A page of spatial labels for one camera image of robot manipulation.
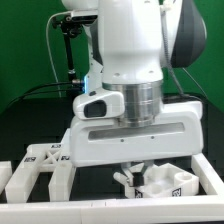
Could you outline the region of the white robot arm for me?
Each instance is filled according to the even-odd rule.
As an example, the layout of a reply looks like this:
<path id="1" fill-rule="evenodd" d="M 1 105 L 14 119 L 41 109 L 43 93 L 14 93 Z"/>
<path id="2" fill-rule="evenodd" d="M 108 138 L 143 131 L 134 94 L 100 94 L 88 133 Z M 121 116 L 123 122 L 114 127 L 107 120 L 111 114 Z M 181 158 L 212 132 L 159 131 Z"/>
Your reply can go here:
<path id="1" fill-rule="evenodd" d="M 77 167 L 119 163 L 131 186 L 133 162 L 201 152 L 202 104 L 164 103 L 163 71 L 201 54 L 206 28 L 193 0 L 62 0 L 88 22 L 101 84 L 75 98 L 70 154 Z"/>

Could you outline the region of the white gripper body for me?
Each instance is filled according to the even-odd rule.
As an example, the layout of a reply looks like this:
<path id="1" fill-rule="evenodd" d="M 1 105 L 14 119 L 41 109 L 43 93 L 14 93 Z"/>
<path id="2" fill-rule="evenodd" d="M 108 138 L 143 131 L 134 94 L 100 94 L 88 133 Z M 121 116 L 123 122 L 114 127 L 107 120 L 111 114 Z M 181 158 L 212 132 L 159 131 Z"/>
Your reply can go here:
<path id="1" fill-rule="evenodd" d="M 199 101 L 166 104 L 154 122 L 121 128 L 118 120 L 74 118 L 70 158 L 77 167 L 122 164 L 199 154 L 203 149 Z"/>

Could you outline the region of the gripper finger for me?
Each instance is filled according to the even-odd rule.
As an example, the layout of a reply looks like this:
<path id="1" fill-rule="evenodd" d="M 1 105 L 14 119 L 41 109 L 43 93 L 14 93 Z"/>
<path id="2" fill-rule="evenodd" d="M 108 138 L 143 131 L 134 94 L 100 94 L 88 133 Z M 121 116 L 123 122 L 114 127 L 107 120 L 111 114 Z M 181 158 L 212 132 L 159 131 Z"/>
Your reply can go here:
<path id="1" fill-rule="evenodd" d="M 122 163 L 121 164 L 121 169 L 124 172 L 124 174 L 127 176 L 127 182 L 129 184 L 132 184 L 133 183 L 133 175 L 130 171 L 130 167 L 131 167 L 130 163 Z"/>
<path id="2" fill-rule="evenodd" d="M 147 181 L 148 172 L 153 165 L 154 165 L 153 160 L 144 161 L 144 166 L 142 168 L 142 174 L 143 174 L 143 180 L 144 181 Z"/>

